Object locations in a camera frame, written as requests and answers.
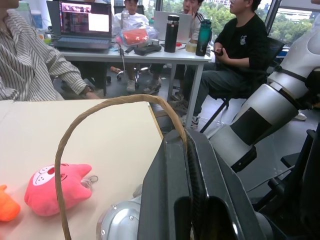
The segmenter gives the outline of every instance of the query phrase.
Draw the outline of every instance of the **green water bottle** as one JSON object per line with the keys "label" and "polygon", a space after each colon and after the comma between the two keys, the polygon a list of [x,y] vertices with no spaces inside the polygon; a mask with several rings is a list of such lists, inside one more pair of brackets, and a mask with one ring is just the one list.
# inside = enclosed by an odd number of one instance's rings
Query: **green water bottle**
{"label": "green water bottle", "polygon": [[208,43],[211,41],[211,37],[212,37],[211,21],[209,19],[205,19],[201,22],[195,55],[197,56],[206,55],[207,46],[208,46]]}

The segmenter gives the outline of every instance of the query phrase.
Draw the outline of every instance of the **pink plush toy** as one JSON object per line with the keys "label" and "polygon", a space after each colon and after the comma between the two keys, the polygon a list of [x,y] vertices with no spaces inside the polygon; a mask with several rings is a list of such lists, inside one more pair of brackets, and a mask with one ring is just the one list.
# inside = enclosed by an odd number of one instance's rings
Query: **pink plush toy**
{"label": "pink plush toy", "polygon": [[[91,169],[88,164],[61,163],[61,185],[66,209],[91,197],[91,190],[81,184],[82,178]],[[59,213],[54,165],[40,169],[31,177],[24,201],[40,216]]]}

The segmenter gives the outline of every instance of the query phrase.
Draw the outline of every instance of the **gray pants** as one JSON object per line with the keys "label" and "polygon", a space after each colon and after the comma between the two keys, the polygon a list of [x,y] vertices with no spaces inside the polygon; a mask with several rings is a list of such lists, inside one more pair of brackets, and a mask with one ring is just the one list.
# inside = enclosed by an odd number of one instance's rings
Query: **gray pants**
{"label": "gray pants", "polygon": [[[196,66],[188,65],[185,71],[183,84],[183,97],[187,101],[189,101],[190,98],[195,73]],[[214,94],[215,92],[231,92],[234,88],[240,86],[241,90],[245,90],[247,86],[242,84],[244,81],[245,77],[225,68],[221,63],[210,62],[204,64],[193,115],[198,116],[199,113],[201,113],[201,106],[208,94]]]}

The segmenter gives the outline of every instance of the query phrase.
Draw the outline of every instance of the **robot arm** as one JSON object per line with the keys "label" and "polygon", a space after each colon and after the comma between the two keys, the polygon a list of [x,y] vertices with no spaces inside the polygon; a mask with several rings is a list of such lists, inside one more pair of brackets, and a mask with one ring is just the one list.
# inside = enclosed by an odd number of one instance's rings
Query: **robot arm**
{"label": "robot arm", "polygon": [[256,158],[256,143],[291,121],[311,98],[314,101],[320,93],[320,79],[307,79],[316,69],[320,69],[320,29],[292,45],[278,71],[243,104],[231,125],[209,133],[216,153],[235,172]]}

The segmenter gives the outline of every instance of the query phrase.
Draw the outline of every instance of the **white laptop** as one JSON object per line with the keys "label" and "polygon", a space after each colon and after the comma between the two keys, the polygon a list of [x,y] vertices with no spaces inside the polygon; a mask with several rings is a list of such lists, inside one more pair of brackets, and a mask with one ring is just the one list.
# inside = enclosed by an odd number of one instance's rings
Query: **white laptop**
{"label": "white laptop", "polygon": [[167,21],[169,15],[177,15],[180,17],[176,42],[186,44],[190,39],[192,15],[184,13],[175,13],[167,11],[154,12],[154,28],[159,31],[159,40],[166,39]]}

